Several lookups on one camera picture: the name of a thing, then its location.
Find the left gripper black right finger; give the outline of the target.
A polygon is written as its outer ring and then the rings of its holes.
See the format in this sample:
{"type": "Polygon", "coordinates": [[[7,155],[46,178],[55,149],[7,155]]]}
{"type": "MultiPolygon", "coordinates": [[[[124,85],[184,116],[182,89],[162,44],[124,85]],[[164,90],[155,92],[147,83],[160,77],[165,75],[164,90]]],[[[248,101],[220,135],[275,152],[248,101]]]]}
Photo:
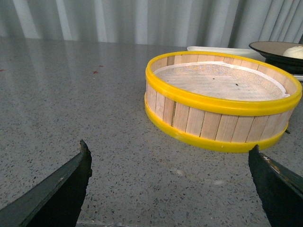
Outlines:
{"type": "Polygon", "coordinates": [[[249,151],[249,168],[272,227],[303,225],[303,178],[266,156],[255,145],[249,151]]]}

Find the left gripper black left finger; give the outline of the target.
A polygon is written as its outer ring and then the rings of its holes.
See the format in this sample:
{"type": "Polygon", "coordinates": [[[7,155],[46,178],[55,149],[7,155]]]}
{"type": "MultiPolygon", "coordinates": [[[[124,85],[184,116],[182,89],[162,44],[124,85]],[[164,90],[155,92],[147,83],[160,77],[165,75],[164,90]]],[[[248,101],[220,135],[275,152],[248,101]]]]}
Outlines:
{"type": "Polygon", "coordinates": [[[2,227],[74,227],[92,176],[91,152],[80,152],[42,182],[0,211],[2,227]]]}

